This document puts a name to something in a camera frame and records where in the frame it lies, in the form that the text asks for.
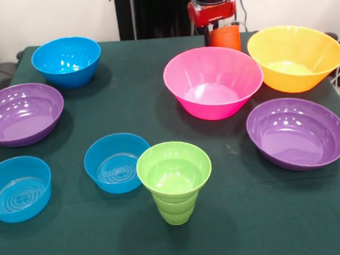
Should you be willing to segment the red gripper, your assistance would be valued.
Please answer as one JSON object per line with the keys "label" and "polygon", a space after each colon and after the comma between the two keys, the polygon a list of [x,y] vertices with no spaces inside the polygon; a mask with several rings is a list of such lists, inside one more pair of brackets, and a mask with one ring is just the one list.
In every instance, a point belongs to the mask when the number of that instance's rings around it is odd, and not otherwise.
{"label": "red gripper", "polygon": [[[235,0],[226,0],[215,5],[199,5],[197,2],[189,2],[187,5],[190,21],[195,27],[203,27],[205,46],[211,46],[211,37],[208,25],[216,20],[228,19],[235,14]],[[213,30],[219,27],[214,23]]]}

